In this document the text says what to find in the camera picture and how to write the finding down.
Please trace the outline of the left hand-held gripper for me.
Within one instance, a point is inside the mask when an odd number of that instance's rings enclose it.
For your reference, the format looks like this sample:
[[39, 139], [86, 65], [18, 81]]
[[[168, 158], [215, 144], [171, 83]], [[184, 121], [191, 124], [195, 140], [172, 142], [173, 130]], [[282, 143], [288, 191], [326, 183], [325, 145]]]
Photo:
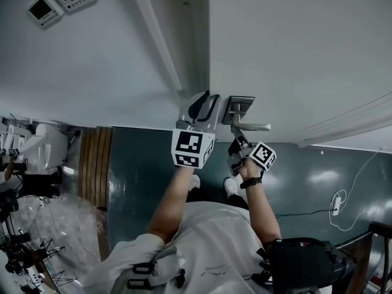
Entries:
[[175, 165], [201, 169], [206, 164], [214, 147], [220, 108], [221, 96], [209, 92], [198, 93], [181, 105], [171, 140]]

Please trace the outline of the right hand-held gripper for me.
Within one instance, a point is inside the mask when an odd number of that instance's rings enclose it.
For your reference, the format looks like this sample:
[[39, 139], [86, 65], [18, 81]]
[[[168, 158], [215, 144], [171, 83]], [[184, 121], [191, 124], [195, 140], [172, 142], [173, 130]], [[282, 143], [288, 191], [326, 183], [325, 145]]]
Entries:
[[228, 149], [228, 166], [233, 176], [247, 158], [251, 158], [263, 171], [268, 171], [277, 159], [276, 152], [263, 142], [251, 143], [245, 136], [236, 136]]

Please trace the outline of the person's right hand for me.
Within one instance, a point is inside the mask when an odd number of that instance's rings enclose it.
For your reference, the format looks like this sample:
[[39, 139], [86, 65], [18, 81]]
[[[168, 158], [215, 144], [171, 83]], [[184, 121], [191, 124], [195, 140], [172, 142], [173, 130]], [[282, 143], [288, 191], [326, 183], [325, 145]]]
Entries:
[[259, 178], [261, 176], [261, 169], [259, 169], [259, 166], [251, 158], [247, 158], [243, 162], [238, 172], [243, 181]]

